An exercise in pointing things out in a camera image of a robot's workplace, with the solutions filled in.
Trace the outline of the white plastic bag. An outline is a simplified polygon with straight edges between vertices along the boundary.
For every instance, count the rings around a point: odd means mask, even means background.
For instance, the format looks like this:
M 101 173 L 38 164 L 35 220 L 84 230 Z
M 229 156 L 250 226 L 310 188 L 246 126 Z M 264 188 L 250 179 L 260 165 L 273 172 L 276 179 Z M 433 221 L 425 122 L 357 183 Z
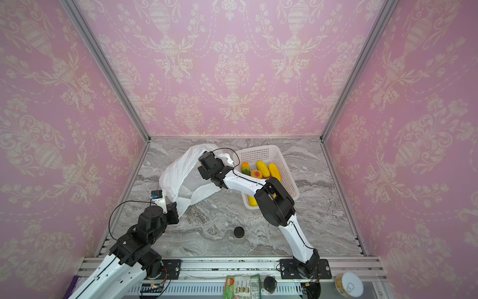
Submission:
M 178 216 L 187 208 L 197 204 L 220 191 L 213 182 L 201 177 L 198 167 L 199 158 L 206 151 L 212 151 L 226 166 L 233 166 L 234 161 L 223 149 L 214 144 L 201 144 L 190 147 L 180 158 L 170 164 L 159 178 L 163 194 L 176 203 Z

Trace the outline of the orange green toy mango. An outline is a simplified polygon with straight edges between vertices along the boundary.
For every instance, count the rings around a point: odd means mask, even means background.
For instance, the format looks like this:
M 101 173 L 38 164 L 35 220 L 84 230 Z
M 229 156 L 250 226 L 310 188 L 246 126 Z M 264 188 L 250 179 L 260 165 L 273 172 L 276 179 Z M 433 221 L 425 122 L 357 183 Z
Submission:
M 241 164 L 241 173 L 251 176 L 250 165 L 247 162 Z

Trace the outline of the round yellow toy lemon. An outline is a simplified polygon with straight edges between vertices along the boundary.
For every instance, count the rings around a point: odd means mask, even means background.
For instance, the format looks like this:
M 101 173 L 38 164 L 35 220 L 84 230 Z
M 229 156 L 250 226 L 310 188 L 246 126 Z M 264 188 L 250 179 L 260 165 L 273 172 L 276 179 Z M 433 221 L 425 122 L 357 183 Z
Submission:
M 257 179 L 262 179 L 263 175 L 259 170 L 253 170 L 253 171 L 251 171 L 251 177 L 257 178 Z

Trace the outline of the yellow toy corn fruit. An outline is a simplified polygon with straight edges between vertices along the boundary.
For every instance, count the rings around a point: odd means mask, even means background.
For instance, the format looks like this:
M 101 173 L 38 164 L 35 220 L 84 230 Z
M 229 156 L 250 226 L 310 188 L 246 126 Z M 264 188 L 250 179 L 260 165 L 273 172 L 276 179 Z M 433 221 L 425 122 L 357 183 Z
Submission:
M 256 168 L 261 173 L 262 178 L 269 178 L 271 176 L 270 170 L 264 162 L 262 161 L 256 162 Z

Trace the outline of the long yellow toy fruit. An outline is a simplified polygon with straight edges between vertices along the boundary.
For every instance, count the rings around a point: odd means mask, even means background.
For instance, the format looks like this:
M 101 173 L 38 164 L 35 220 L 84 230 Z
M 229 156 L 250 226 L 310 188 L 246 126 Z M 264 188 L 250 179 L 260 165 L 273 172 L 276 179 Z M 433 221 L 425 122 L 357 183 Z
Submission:
M 251 207 L 258 207 L 256 199 L 251 196 L 248 196 L 248 203 Z

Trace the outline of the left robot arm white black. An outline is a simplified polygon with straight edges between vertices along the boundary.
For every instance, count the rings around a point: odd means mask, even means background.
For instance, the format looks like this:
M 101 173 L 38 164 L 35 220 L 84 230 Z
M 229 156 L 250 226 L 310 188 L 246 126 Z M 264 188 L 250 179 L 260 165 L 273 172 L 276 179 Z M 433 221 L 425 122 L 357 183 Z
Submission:
M 176 203 L 148 206 L 70 298 L 121 299 L 145 279 L 178 279 L 181 261 L 163 261 L 152 248 L 169 225 L 178 223 Z

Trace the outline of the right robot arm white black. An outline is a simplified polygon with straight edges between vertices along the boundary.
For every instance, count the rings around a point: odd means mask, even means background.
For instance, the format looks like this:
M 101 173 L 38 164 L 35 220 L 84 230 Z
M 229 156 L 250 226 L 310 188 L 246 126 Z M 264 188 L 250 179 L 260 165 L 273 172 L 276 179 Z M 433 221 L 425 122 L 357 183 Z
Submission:
M 295 202 L 278 179 L 258 179 L 237 172 L 212 151 L 204 152 L 199 162 L 198 170 L 203 179 L 210 180 L 219 188 L 254 197 L 263 217 L 278 227 L 286 238 L 301 276 L 319 278 L 319 253 L 306 239 L 296 217 Z

